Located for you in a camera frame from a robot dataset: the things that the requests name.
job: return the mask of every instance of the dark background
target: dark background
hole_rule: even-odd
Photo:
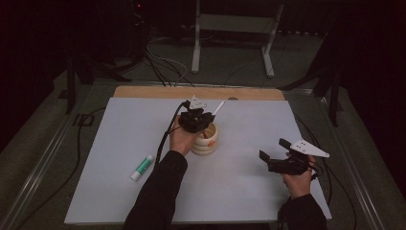
[[[203,1],[202,10],[262,16],[269,1]],[[113,58],[143,52],[145,32],[129,30],[125,0],[3,1],[0,5],[0,150],[53,91],[53,79],[66,68],[67,47],[114,64]],[[182,37],[194,23],[194,0],[143,3],[147,23],[163,34]],[[341,85],[370,132],[400,190],[406,186],[402,147],[406,128],[404,42],[406,5],[402,1],[296,1],[283,11],[279,30],[325,36],[309,73],[342,66]],[[135,47],[127,53],[127,44]]]

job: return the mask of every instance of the table leg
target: table leg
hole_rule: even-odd
[[[274,67],[272,66],[271,57],[269,57],[269,51],[271,50],[272,43],[274,42],[275,35],[278,30],[279,21],[281,19],[281,14],[283,11],[283,5],[279,5],[277,14],[275,15],[275,20],[272,25],[271,33],[269,34],[269,40],[266,46],[262,47],[263,63],[265,64],[266,76],[268,78],[275,77]]]
[[[200,0],[196,0],[196,25],[194,29],[194,50],[192,59],[192,73],[199,72],[200,62]]]

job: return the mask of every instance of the floor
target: floor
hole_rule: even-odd
[[[260,55],[262,40],[238,40],[214,35],[202,39],[200,70],[190,73],[193,40],[155,36],[148,43],[148,56],[168,80],[162,83],[145,58],[131,70],[123,71],[127,84],[206,87],[275,88],[303,77],[323,40],[316,36],[277,34],[271,49],[275,78],[266,77]],[[126,63],[126,59],[117,59]],[[78,102],[65,115],[66,101],[59,93],[66,89],[66,73],[55,80],[55,91],[0,154],[1,229],[121,229],[120,224],[76,226],[63,223],[87,153],[102,120],[102,111],[88,126],[79,127],[77,118],[107,105],[117,85],[103,73],[93,85],[77,82]],[[327,118],[327,98],[314,98],[315,81],[283,92],[298,115],[303,137],[314,134],[331,157],[320,177],[333,219],[329,229],[404,229],[406,203],[385,167],[371,136],[353,108],[346,90],[341,88],[337,113],[338,127]],[[48,164],[38,164],[48,158]],[[72,178],[59,190],[63,182]],[[276,229],[275,223],[175,225],[174,229]]]

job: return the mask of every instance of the gray carpet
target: gray carpet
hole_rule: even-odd
[[[187,73],[185,77],[196,85],[212,87],[277,87],[290,83],[305,75],[309,64],[317,53],[322,39],[311,36],[281,36],[277,35],[275,45],[271,50],[276,76],[268,79],[265,76],[259,51],[259,42],[233,46],[203,42],[200,71],[198,74]],[[184,64],[188,70],[192,63],[192,40],[182,42],[171,39],[161,39],[148,45],[156,56],[176,60]],[[178,67],[181,74],[183,67]],[[177,81],[178,75],[165,67],[160,67],[162,73],[170,79],[171,84]],[[95,109],[107,105],[119,82],[108,79],[102,73],[95,73],[98,78],[92,86],[82,86],[78,83],[79,100],[77,113],[88,114]],[[133,79],[131,84],[159,85],[162,84],[154,75],[149,63],[143,61],[136,68],[123,73]],[[56,90],[38,108],[30,121],[25,124],[5,150],[0,154],[0,217],[4,219],[12,204],[18,198],[24,181],[36,162],[48,148],[55,133],[63,121],[66,101],[57,98],[60,90],[65,88],[65,75],[56,79]],[[314,85],[309,82],[302,89],[310,89]],[[329,204],[333,219],[328,221],[329,229],[352,229],[355,218],[351,210],[353,204],[356,211],[356,229],[403,229],[406,226],[406,205],[403,196],[395,186],[386,169],[379,152],[362,124],[362,121],[352,107],[345,90],[340,93],[342,110],[338,112],[339,127],[332,127],[326,119],[326,108],[323,100],[314,98],[308,90],[285,92],[292,110],[304,121],[314,133],[323,150],[330,153],[327,163],[340,182],[331,175],[332,189],[328,185],[327,175],[320,177],[326,198],[332,191]],[[78,184],[82,167],[102,120],[103,111],[95,114],[92,126],[84,126],[80,135],[81,158],[78,171],[69,183],[56,194],[46,205],[29,217],[22,229],[121,229],[120,224],[98,226],[74,226],[63,223],[71,198]],[[73,114],[69,128],[52,163],[39,183],[31,201],[27,203],[26,212],[22,218],[38,207],[56,188],[69,176],[77,162],[78,126],[73,126],[77,114]],[[303,137],[310,141],[305,126],[298,121]],[[354,172],[348,164],[348,153],[351,164],[357,169]],[[190,229],[276,229],[275,223],[267,224],[238,224],[238,225],[200,225],[174,226],[174,228]]]

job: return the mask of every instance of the metal stand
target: metal stand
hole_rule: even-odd
[[[307,74],[305,77],[296,80],[286,86],[278,87],[278,89],[283,91],[292,90],[308,81],[312,81],[316,78],[320,78],[316,86],[313,88],[313,94],[315,97],[324,97],[331,87],[330,101],[328,108],[328,117],[335,127],[337,124],[337,106],[338,106],[338,93],[341,78],[341,68],[337,67],[326,67],[315,71],[312,74]]]
[[[269,51],[275,39],[279,21],[282,15],[283,5],[279,5],[275,18],[248,17],[232,15],[216,15],[200,13],[200,0],[196,0],[196,25],[194,36],[194,50],[192,58],[192,73],[199,72],[200,62],[200,30],[215,30],[229,32],[249,32],[269,34],[268,43],[261,48],[266,76],[275,76]]]

